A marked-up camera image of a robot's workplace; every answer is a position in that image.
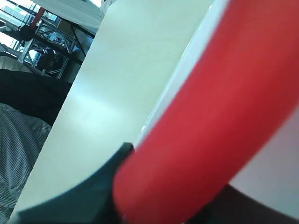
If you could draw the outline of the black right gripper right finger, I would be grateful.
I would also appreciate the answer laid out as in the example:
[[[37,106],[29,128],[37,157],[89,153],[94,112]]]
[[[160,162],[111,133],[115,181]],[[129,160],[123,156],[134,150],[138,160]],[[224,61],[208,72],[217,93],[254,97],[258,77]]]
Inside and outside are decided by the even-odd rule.
[[[297,224],[298,222],[298,219],[262,205],[230,185],[187,220],[188,224]]]

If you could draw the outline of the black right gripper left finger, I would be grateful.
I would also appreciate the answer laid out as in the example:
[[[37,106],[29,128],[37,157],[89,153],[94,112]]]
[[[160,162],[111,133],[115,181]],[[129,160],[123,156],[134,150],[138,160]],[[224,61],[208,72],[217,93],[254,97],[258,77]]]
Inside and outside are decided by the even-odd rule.
[[[74,188],[18,213],[19,224],[122,224],[113,200],[119,166],[133,152],[125,142],[94,174]]]

